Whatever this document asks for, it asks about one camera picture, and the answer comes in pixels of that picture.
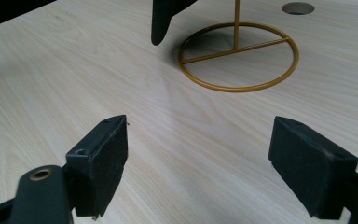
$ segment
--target gold metal stand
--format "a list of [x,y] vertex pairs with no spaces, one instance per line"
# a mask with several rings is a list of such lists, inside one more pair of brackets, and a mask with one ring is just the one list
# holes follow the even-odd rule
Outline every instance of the gold metal stand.
[[[196,57],[196,58],[191,58],[191,59],[183,59],[183,54],[185,51],[186,46],[188,45],[188,43],[191,42],[192,39],[194,39],[195,37],[199,36],[199,35],[203,35],[205,33],[208,33],[212,30],[216,30],[216,29],[220,29],[220,28],[226,28],[226,27],[231,27],[234,26],[234,47],[231,50],[228,51],[223,51],[223,52],[218,52],[218,53],[214,53],[214,54],[210,54],[210,55],[205,55],[205,56],[200,56],[200,57]],[[257,44],[257,45],[252,45],[252,46],[248,46],[248,47],[243,47],[243,48],[239,48],[238,47],[238,36],[239,36],[239,30],[240,30],[240,26],[246,26],[246,27],[254,27],[254,28],[258,28],[258,29],[262,29],[262,30],[266,30],[269,32],[272,32],[275,35],[280,36],[282,39],[277,39],[277,40],[273,40],[273,41],[269,41],[266,43],[262,43],[262,44]],[[280,77],[277,77],[269,82],[263,83],[263,84],[259,84],[259,85],[255,85],[255,86],[250,86],[250,87],[225,87],[225,86],[218,86],[218,85],[214,85],[211,83],[207,83],[205,81],[200,80],[199,78],[194,77],[193,75],[191,75],[185,68],[185,64],[187,63],[195,63],[195,62],[199,62],[199,61],[203,61],[203,60],[208,60],[208,59],[212,59],[212,58],[217,58],[217,57],[221,57],[221,56],[226,56],[229,54],[234,54],[234,53],[239,53],[239,52],[244,52],[247,50],[252,50],[252,49],[260,49],[260,48],[264,48],[267,46],[271,46],[271,45],[276,45],[276,44],[281,44],[281,43],[285,43],[287,42],[293,52],[293,62],[292,65],[290,66],[290,68]],[[298,64],[298,60],[299,60],[299,52],[298,52],[298,47],[295,43],[295,41],[286,33],[265,25],[265,24],[260,24],[260,23],[254,23],[254,22],[240,22],[240,0],[236,0],[235,1],[235,21],[234,22],[228,22],[228,23],[220,23],[220,24],[216,24],[213,26],[209,26],[207,28],[204,28],[198,32],[196,32],[195,34],[191,35],[182,45],[182,47],[179,49],[179,55],[178,55],[178,61],[179,61],[179,66],[182,69],[182,71],[185,73],[185,75],[190,78],[191,80],[193,80],[194,82],[196,82],[197,84],[211,89],[211,90],[215,90],[215,91],[229,91],[229,92],[246,92],[246,91],[260,91],[263,90],[265,88],[269,88],[272,87],[282,81],[284,81],[286,78],[288,78],[296,69],[296,66]]]

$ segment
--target circular metal base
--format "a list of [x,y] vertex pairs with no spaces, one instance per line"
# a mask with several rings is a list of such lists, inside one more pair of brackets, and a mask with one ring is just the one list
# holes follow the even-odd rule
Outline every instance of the circular metal base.
[[[196,60],[184,60],[183,59],[183,54],[185,51],[186,46],[188,45],[188,43],[191,42],[192,39],[194,39],[195,37],[199,36],[199,35],[203,35],[205,33],[208,33],[212,30],[216,30],[216,29],[220,29],[220,28],[226,28],[226,27],[231,27],[231,26],[235,26],[234,22],[229,22],[229,23],[221,23],[221,24],[216,24],[213,26],[209,26],[207,28],[204,28],[198,32],[196,32],[195,34],[193,34],[192,36],[190,36],[183,44],[182,47],[179,49],[179,55],[178,55],[178,61],[179,61],[179,66],[182,69],[183,73],[185,73],[185,75],[190,78],[192,81],[194,81],[195,83],[211,89],[211,90],[215,90],[215,91],[228,91],[228,92],[246,92],[246,91],[260,91],[269,87],[272,87],[282,81],[284,81],[286,78],[288,78],[296,69],[296,66],[298,64],[298,60],[299,60],[299,52],[298,52],[298,47],[295,43],[295,41],[286,33],[265,25],[265,24],[260,24],[260,23],[254,23],[254,22],[240,22],[239,26],[246,26],[246,27],[254,27],[254,28],[258,28],[258,29],[262,29],[262,30],[266,30],[269,32],[272,32],[275,35],[278,35],[282,38],[282,40],[278,40],[278,41],[271,41],[269,43],[265,43],[265,44],[260,44],[260,45],[254,45],[254,46],[250,46],[250,47],[245,47],[245,48],[241,48],[241,49],[234,49],[234,50],[230,50],[227,52],[221,52],[221,53],[216,53],[214,55],[207,55],[207,56],[203,56],[203,57],[199,57]],[[193,75],[191,75],[185,68],[185,64],[186,63],[194,63],[197,61],[202,61],[202,60],[207,60],[207,59],[211,59],[211,58],[215,58],[215,57],[220,57],[220,56],[225,56],[228,54],[232,54],[232,53],[238,53],[238,52],[243,52],[246,50],[251,50],[251,49],[259,49],[259,48],[264,48],[266,46],[271,46],[274,44],[279,44],[279,43],[284,43],[287,42],[293,52],[293,62],[292,65],[290,66],[290,68],[280,77],[277,77],[269,82],[263,83],[263,84],[259,84],[259,85],[255,85],[255,86],[249,86],[249,87],[226,87],[226,86],[219,86],[219,85],[214,85],[212,83],[208,83],[205,81],[202,81],[199,78],[194,77]]]

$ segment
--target wooden table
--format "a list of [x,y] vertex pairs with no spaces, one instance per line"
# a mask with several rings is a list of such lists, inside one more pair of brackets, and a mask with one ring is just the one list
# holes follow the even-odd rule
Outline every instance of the wooden table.
[[[117,193],[97,222],[75,223],[347,223],[348,211],[340,221],[310,218],[268,153],[273,120],[282,116],[358,157],[358,1],[309,0],[315,11],[305,16],[283,13],[283,0],[242,1],[243,21],[296,41],[299,65],[263,91],[211,91],[183,75],[176,55],[189,35],[232,21],[231,2],[199,0],[172,19],[157,47],[151,0],[61,0],[0,24],[0,203],[15,196],[25,172],[64,165],[65,153],[98,122],[125,114],[130,156]],[[269,38],[241,33],[244,44]],[[228,41],[223,32],[200,43],[216,49]],[[280,75],[287,50],[191,69],[251,85]]]

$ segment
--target round hole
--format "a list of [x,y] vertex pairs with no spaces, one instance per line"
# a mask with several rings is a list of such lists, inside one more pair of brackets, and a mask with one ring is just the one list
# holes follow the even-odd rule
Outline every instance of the round hole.
[[83,155],[86,155],[86,150],[85,149],[78,149],[75,153],[77,155],[83,156]]
[[51,176],[51,174],[52,174],[52,170],[42,169],[31,174],[30,179],[32,181],[39,181],[48,178],[49,176]]
[[315,7],[309,3],[293,2],[282,7],[282,11],[290,15],[307,15],[315,10]]

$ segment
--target black object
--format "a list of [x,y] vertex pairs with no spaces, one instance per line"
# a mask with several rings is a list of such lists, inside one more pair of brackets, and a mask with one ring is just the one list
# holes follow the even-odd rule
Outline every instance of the black object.
[[0,0],[0,23],[45,6],[56,0]]
[[128,157],[126,116],[103,120],[67,154],[67,163],[22,176],[16,197],[0,204],[0,224],[73,223],[103,216]]
[[167,34],[171,18],[197,0],[153,0],[152,43],[159,45]]
[[311,217],[358,223],[358,158],[307,125],[276,117],[268,158]]

